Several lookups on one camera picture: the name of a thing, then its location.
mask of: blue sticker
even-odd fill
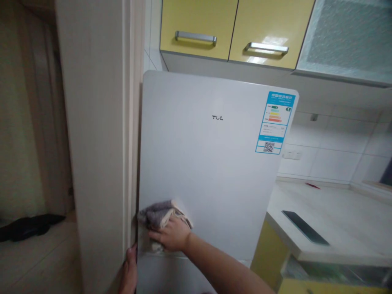
[[[269,92],[256,145],[257,153],[281,153],[295,95]]]

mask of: white door frame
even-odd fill
[[[135,240],[144,15],[142,0],[56,0],[87,294],[118,291]]]

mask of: qr code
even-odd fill
[[[264,152],[274,152],[275,143],[265,142]]]

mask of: frosted glass cabinet door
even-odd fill
[[[392,84],[392,1],[316,0],[296,69]]]

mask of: gray rag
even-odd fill
[[[170,216],[180,218],[187,226],[192,229],[193,225],[188,217],[178,208],[174,200],[154,203],[149,207],[140,210],[138,213],[138,221],[144,224],[148,229],[161,229],[166,227]],[[152,241],[152,250],[154,252],[163,251],[162,244]]]

